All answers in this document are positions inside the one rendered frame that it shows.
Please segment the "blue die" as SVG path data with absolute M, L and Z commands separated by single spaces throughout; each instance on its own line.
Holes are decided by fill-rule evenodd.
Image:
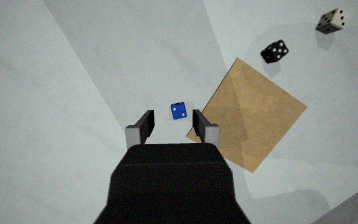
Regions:
M 171 104 L 171 111 L 174 120 L 187 117 L 184 102 Z

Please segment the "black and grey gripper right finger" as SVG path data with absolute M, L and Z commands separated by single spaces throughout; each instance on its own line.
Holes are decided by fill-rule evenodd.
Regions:
M 220 127 L 217 124 L 211 124 L 199 109 L 193 109 L 192 125 L 202 143 L 212 143 L 218 149 Z

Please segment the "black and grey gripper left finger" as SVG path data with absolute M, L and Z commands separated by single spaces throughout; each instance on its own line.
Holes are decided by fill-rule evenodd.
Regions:
M 127 151 L 133 145 L 145 144 L 154 126 L 154 110 L 148 110 L 134 125 L 128 125 L 125 128 Z

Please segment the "tan mat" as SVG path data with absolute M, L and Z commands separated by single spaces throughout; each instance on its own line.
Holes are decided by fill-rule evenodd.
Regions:
M 254 173 L 306 108 L 237 58 L 201 113 L 220 127 L 221 155 Z

